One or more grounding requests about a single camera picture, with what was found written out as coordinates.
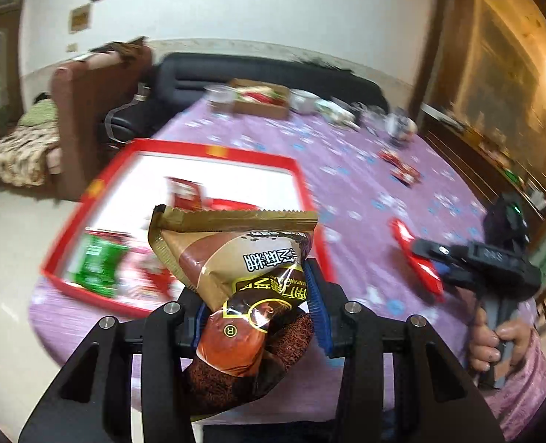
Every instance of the purple tablecloth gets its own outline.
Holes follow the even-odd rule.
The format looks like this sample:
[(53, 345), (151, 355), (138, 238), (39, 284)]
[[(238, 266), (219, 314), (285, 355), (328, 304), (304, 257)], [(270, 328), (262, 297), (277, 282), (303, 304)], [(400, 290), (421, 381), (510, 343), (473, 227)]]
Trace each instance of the purple tablecloth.
[[(431, 240), (453, 243), (481, 238), (484, 209), (421, 138), (415, 137), (409, 148), (401, 151), (403, 160), (422, 174), (422, 182), (411, 188), (392, 177), (392, 167), (378, 158), (383, 144), (380, 138), (366, 131), (337, 130), (318, 116), (291, 114), (290, 121), (235, 116), (226, 121), (212, 118), (206, 104), (198, 102), (155, 138), (220, 144), (298, 160), (324, 227), (336, 281), (348, 298), (364, 303), (380, 316), (405, 320), (413, 313), (424, 315), (454, 354), (464, 359), (472, 318), (469, 306), (453, 294), (446, 295), (444, 303), (434, 303), (407, 266), (387, 225), (397, 216), (415, 234)], [(59, 363), (106, 313), (62, 295), (44, 280), (39, 282), (30, 308), (33, 328)], [(533, 306), (523, 305), (523, 314), (532, 318)], [(389, 383), (393, 376), (388, 359), (384, 366), (384, 406), (389, 408), (393, 406)], [(331, 419), (341, 377), (342, 360), (326, 359), (314, 341), (269, 395), (209, 422)], [(137, 398), (134, 390), (134, 402)]]

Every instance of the tile floor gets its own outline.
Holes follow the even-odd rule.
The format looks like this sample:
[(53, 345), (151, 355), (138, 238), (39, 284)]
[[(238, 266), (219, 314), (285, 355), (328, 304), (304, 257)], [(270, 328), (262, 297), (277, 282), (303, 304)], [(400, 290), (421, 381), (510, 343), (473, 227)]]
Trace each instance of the tile floor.
[[(13, 442), (58, 371), (29, 327), (27, 306), (39, 264), (75, 206), (0, 190), (0, 428)], [(143, 441), (136, 411), (132, 436)]]

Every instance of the snack bag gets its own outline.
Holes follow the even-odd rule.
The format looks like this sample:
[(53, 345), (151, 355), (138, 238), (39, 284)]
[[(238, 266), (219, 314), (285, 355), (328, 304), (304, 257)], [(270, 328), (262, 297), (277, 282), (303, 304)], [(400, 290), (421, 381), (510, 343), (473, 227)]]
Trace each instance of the snack bag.
[(421, 173), (416, 168), (404, 163), (395, 151), (384, 148), (378, 155), (382, 160), (396, 167), (391, 171), (392, 176), (406, 186), (411, 186), (411, 184), (418, 183), (421, 180)]
[(154, 210), (152, 249), (213, 311), (184, 372), (191, 414), (260, 398), (305, 351), (313, 328), (297, 307), (316, 223), (315, 212)]
[(171, 206), (183, 210), (203, 210), (204, 202), (203, 186), (193, 181), (180, 178), (167, 177), (171, 197)]
[(125, 245), (90, 235), (79, 271), (74, 275), (75, 282), (101, 296), (114, 298), (117, 294), (115, 270), (128, 250)]
[(184, 288), (152, 249), (142, 244), (130, 248), (117, 266), (115, 276), (119, 282), (118, 301), (151, 311), (177, 299)]

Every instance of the brown armchair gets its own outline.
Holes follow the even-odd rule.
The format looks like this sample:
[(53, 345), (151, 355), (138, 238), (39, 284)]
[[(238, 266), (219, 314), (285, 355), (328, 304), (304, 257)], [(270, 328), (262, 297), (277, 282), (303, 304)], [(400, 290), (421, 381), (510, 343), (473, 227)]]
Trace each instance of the brown armchair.
[(77, 201), (101, 171), (97, 126), (107, 112), (129, 102), (152, 67), (152, 50), (143, 46), (124, 62), (116, 52), (94, 54), (61, 64), (52, 77), (58, 106), (62, 172), (57, 195)]

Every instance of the floral blanket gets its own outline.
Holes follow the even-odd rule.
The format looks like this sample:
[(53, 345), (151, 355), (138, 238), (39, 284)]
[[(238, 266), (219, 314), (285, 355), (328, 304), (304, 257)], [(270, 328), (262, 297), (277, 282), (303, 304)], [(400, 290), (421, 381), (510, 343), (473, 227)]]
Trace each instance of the floral blanket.
[(46, 156), (60, 145), (55, 121), (17, 126), (0, 139), (0, 180), (14, 186), (40, 186), (46, 176)]

